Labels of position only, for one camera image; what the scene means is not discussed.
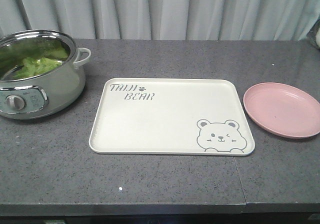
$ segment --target pot handle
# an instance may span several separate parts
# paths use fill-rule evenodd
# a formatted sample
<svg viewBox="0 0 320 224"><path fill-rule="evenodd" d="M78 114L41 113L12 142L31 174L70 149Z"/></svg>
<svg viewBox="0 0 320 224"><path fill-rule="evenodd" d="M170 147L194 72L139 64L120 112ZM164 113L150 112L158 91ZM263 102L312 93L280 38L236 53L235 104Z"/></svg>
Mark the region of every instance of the pot handle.
<svg viewBox="0 0 320 224"><path fill-rule="evenodd" d="M86 56L84 59L80 59L83 53L87 53L88 56ZM86 64L89 61L90 57L91 57L91 51L88 48L79 47L75 61L73 62L74 68L77 69L82 65Z"/></svg>

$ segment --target control panel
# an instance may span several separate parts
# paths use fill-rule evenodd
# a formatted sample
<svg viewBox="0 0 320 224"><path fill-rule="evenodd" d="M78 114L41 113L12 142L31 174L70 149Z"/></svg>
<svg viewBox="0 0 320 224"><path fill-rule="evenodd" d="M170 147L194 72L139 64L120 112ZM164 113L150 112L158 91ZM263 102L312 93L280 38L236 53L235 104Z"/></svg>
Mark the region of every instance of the control panel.
<svg viewBox="0 0 320 224"><path fill-rule="evenodd" d="M39 86L0 88L0 112L7 114L33 113L48 103L45 91Z"/></svg>

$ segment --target bear ear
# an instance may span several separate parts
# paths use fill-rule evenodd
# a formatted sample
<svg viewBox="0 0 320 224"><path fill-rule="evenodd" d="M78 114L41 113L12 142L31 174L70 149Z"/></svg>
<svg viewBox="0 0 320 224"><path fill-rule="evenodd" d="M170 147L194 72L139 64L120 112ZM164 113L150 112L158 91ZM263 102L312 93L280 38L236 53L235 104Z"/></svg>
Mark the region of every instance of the bear ear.
<svg viewBox="0 0 320 224"><path fill-rule="evenodd" d="M236 122L235 120L226 120L224 124L229 125L230 127L233 127L235 129L239 128L239 124L238 122Z"/></svg>
<svg viewBox="0 0 320 224"><path fill-rule="evenodd" d="M201 119L198 120L198 122L196 123L196 125L198 126L198 128L202 129L204 126L210 124L210 121L206 120L206 119Z"/></svg>

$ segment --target stainless steel pot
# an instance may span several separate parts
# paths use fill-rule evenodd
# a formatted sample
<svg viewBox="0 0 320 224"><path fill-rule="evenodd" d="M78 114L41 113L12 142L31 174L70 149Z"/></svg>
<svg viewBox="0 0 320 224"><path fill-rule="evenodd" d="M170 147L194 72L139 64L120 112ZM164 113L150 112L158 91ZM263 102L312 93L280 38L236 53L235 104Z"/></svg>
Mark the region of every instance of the stainless steel pot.
<svg viewBox="0 0 320 224"><path fill-rule="evenodd" d="M61 65L35 76L14 78L12 73L21 69L22 59L31 53L40 57L56 43L67 53ZM82 65L89 61L91 51L77 47L67 34L52 30L17 32L0 39L0 52L4 54L0 55L1 116L21 120L48 116L70 105L84 89L86 75Z"/></svg>

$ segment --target bear paw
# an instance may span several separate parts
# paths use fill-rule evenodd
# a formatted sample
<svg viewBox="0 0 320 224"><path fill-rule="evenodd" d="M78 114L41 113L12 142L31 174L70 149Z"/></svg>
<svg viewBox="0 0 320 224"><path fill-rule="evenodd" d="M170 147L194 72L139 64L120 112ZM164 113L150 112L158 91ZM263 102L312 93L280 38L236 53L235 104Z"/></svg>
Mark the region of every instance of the bear paw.
<svg viewBox="0 0 320 224"><path fill-rule="evenodd" d="M219 151L217 149L215 149L215 148L211 148L210 147L210 148L205 149L204 152L206 152L206 153L218 153Z"/></svg>
<svg viewBox="0 0 320 224"><path fill-rule="evenodd" d="M234 148L230 150L230 153L237 154L237 153L244 153L244 151L238 148Z"/></svg>

